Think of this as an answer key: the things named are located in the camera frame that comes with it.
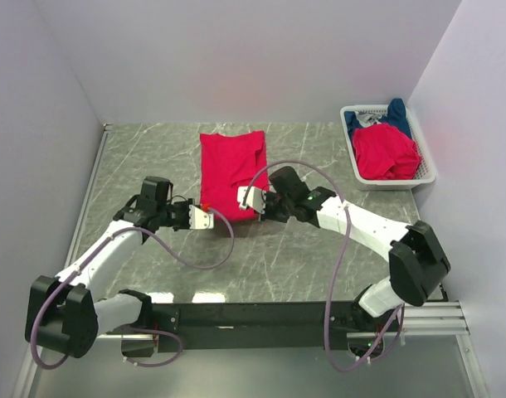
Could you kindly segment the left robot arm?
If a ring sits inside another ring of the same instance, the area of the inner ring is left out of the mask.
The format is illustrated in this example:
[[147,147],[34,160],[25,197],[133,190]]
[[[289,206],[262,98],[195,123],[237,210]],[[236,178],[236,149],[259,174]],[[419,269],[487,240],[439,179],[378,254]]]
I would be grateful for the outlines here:
[[116,328],[142,333],[153,325],[149,295],[132,289],[105,297],[108,280],[163,227],[187,230],[194,201],[173,195],[163,177],[146,177],[138,194],[115,212],[103,235],[74,263],[55,276],[41,275],[27,305],[25,339],[32,357],[42,348],[64,359],[83,357],[95,339]]

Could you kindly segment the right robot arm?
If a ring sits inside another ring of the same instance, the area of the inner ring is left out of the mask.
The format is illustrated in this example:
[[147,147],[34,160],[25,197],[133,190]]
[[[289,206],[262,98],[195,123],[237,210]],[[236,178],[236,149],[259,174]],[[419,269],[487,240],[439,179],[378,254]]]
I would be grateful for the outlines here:
[[389,275],[365,288],[351,304],[349,322],[369,331],[381,316],[402,304],[422,306],[450,272],[450,262],[433,229],[387,219],[341,199],[325,188],[311,190],[291,166],[269,176],[273,190],[263,195],[263,218],[290,217],[319,229],[347,235],[377,253]]

